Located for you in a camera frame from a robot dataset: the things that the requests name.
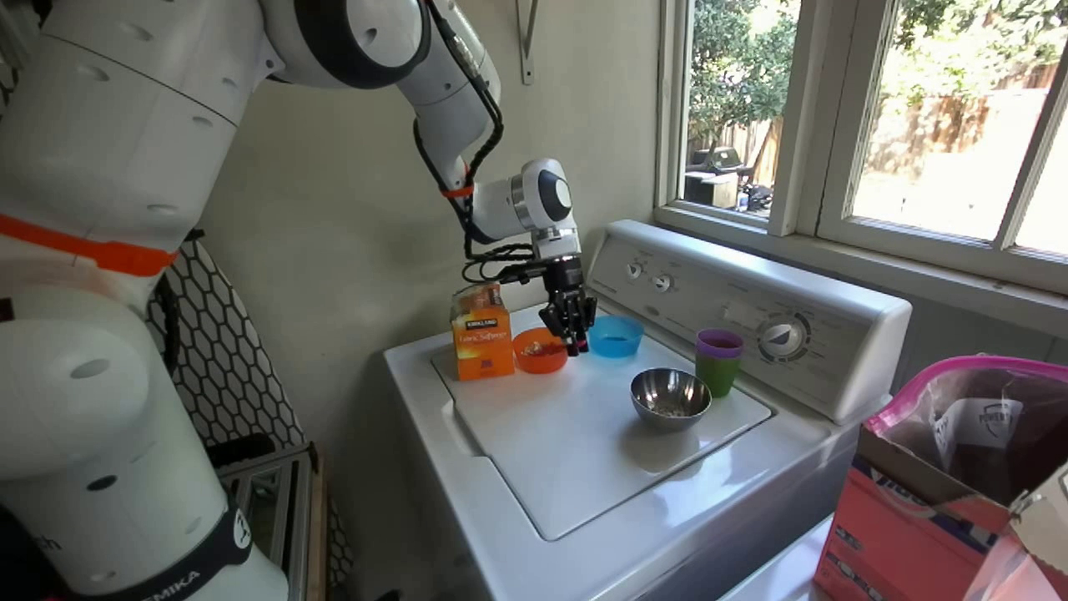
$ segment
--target wall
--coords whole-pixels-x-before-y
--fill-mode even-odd
[[[648,218],[657,3],[544,0],[535,88],[517,82],[513,3],[460,6],[503,79],[508,134],[483,178],[560,156],[589,243],[612,220]],[[391,581],[418,581],[429,561],[403,558],[403,539],[418,532],[395,499],[409,480],[382,350],[444,330],[460,287],[460,231],[410,145],[410,107],[397,89],[268,82],[205,227],[329,455],[362,555],[362,592],[379,598]]]
[[[992,314],[969,314],[928,300],[916,300],[899,383],[923,366],[954,355],[1019,355],[1068,363],[1068,344],[1042,330],[1005,323]]]

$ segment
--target tree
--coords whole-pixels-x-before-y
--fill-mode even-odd
[[[923,170],[928,149],[983,141],[987,101],[1042,88],[1064,48],[1064,0],[911,0],[881,75],[879,170]]]
[[[781,115],[787,101],[797,6],[790,0],[699,0],[690,48],[690,149],[729,128]]]

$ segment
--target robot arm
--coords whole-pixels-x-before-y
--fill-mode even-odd
[[[593,300],[583,293],[580,242],[569,178],[557,159],[535,159],[522,175],[479,185],[482,159],[503,134],[500,79],[479,34],[455,0],[409,0],[370,6],[362,0],[294,3],[264,0],[268,34],[285,58],[285,79],[329,88],[397,82],[418,111],[415,145],[451,200],[468,268],[508,262],[493,281],[544,281],[544,323],[570,355],[589,350]],[[475,253],[528,234],[523,253]]]
[[[0,58],[0,504],[72,592],[285,598],[138,318],[264,77],[397,82],[470,263],[503,256],[470,243],[528,234],[493,281],[542,278],[547,326],[583,350],[593,305],[565,170],[479,185],[500,94],[451,0],[0,0]]]

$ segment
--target green cup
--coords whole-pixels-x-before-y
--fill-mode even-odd
[[[701,330],[693,371],[711,399],[729,399],[742,371],[746,341],[733,330]]]

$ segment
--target window frame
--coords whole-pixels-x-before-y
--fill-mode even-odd
[[[849,175],[855,167],[858,130],[865,128],[865,89],[870,89],[876,58],[893,29],[893,0],[802,0],[786,145],[767,224],[682,200],[690,52],[687,17],[690,0],[664,3],[657,224],[906,296],[999,314],[1012,323],[1068,337],[1068,263],[1046,262],[1042,253],[1012,243],[1037,180],[1034,159],[1046,156],[1052,130],[1057,128],[1057,111],[1064,111],[1068,51],[1037,117],[1047,134],[1027,148],[996,243],[954,236],[930,242],[928,234],[906,227],[895,231],[881,224],[870,231],[861,220],[844,220]]]

